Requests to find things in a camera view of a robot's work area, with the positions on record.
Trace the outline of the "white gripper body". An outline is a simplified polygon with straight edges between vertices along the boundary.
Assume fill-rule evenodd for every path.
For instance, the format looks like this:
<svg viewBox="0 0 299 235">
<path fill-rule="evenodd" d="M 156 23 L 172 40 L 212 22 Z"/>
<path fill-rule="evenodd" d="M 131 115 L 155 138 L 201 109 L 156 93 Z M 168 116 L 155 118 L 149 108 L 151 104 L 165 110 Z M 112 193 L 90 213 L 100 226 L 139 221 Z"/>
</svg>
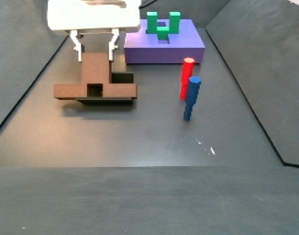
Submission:
<svg viewBox="0 0 299 235">
<path fill-rule="evenodd" d="M 48 0 L 48 27 L 56 34 L 137 31 L 141 0 Z"/>
</svg>

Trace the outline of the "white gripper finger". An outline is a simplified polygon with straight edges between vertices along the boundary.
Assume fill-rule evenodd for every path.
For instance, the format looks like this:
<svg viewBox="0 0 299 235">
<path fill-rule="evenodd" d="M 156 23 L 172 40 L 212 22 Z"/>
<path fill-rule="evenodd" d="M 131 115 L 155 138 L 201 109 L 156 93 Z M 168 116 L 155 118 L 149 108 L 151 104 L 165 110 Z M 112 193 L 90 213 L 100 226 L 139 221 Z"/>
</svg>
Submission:
<svg viewBox="0 0 299 235">
<path fill-rule="evenodd" d="M 69 31 L 69 38 L 74 44 L 73 50 L 77 52 L 77 60 L 82 61 L 82 44 L 80 42 L 81 33 L 77 30 Z"/>
<path fill-rule="evenodd" d="M 120 35 L 118 28 L 113 28 L 112 29 L 112 38 L 110 38 L 110 41 L 108 43 L 108 56 L 109 56 L 109 61 L 110 62 L 113 60 L 113 51 L 117 49 L 118 35 Z"/>
</svg>

